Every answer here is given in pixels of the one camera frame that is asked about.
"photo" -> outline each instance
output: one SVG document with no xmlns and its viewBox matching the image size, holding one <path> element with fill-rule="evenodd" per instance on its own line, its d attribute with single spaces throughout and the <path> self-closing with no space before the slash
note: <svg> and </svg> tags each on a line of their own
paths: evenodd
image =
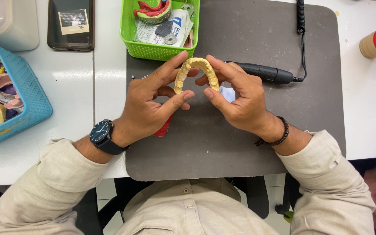
<svg viewBox="0 0 376 235">
<path fill-rule="evenodd" d="M 89 32 L 86 9 L 62 11 L 58 13 L 62 35 Z"/>
</svg>

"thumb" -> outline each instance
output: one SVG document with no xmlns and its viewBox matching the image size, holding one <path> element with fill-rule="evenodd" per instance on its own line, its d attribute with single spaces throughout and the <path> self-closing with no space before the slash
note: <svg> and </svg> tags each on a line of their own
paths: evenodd
<svg viewBox="0 0 376 235">
<path fill-rule="evenodd" d="M 173 112 L 181 107 L 181 105 L 184 104 L 187 100 L 194 97 L 194 95 L 194 92 L 189 90 L 183 91 L 180 94 L 176 94 L 168 99 L 164 104 L 162 104 L 158 112 L 160 112 L 163 116 L 170 117 Z"/>
<path fill-rule="evenodd" d="M 229 101 L 227 101 L 220 92 L 213 90 L 211 88 L 205 88 L 204 95 L 223 114 L 227 114 L 232 109 L 232 104 Z"/>
</svg>

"blue basket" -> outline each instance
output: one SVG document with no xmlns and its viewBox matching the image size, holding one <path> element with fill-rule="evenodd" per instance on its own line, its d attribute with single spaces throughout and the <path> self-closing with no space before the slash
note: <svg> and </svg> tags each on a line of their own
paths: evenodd
<svg viewBox="0 0 376 235">
<path fill-rule="evenodd" d="M 24 103 L 24 111 L 0 124 L 0 142 L 52 115 L 53 109 L 37 78 L 23 57 L 0 47 L 0 60 Z"/>
</svg>

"person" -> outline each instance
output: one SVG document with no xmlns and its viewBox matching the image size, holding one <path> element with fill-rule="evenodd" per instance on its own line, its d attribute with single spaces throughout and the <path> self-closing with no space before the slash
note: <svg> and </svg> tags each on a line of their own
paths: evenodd
<svg viewBox="0 0 376 235">
<path fill-rule="evenodd" d="M 72 26 L 76 26 L 76 25 L 80 25 L 80 24 L 82 24 L 82 23 L 75 16 L 74 20 L 72 21 Z"/>
<path fill-rule="evenodd" d="M 149 77 L 130 82 L 123 114 L 112 121 L 115 145 L 124 148 L 150 136 L 175 110 L 190 108 L 187 101 L 194 92 L 175 94 L 168 86 L 187 56 L 183 51 Z M 229 103 L 209 87 L 203 91 L 225 119 L 268 143 L 279 141 L 285 126 L 265 109 L 262 80 L 236 64 L 210 55 L 206 59 L 219 81 L 231 83 L 236 92 L 237 99 Z M 188 76 L 197 74 L 191 69 Z M 195 81 L 200 86 L 207 82 L 205 76 Z M 169 100 L 159 104 L 157 96 Z M 0 234 L 82 234 L 71 208 L 100 182 L 113 158 L 94 146 L 91 135 L 76 142 L 52 140 L 41 150 L 38 163 L 0 198 Z M 374 234 L 375 205 L 368 186 L 327 131 L 289 125 L 288 137 L 273 148 L 303 194 L 295 205 L 291 234 Z M 130 200 L 123 216 L 116 234 L 277 234 L 240 203 L 237 190 L 223 178 L 157 181 Z"/>
</svg>

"desk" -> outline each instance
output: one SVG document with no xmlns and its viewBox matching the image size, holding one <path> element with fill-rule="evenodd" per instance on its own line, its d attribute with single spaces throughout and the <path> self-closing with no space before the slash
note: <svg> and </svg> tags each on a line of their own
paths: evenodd
<svg viewBox="0 0 376 235">
<path fill-rule="evenodd" d="M 323 5 L 339 13 L 347 159 L 374 158 L 376 59 L 363 57 L 358 45 L 363 37 L 376 30 L 376 1 L 305 2 Z M 35 164 L 39 149 L 49 139 L 77 140 L 86 135 L 95 122 L 116 118 L 124 108 L 126 48 L 118 33 L 121 1 L 96 1 L 96 46 L 92 53 L 55 52 L 46 45 L 47 6 L 47 2 L 37 1 L 39 46 L 17 54 L 29 62 L 54 112 L 48 120 L 0 143 L 0 185 L 12 184 Z M 116 27 L 111 25 L 112 18 L 117 22 Z M 125 154 L 114 157 L 104 177 L 126 176 Z"/>
</svg>

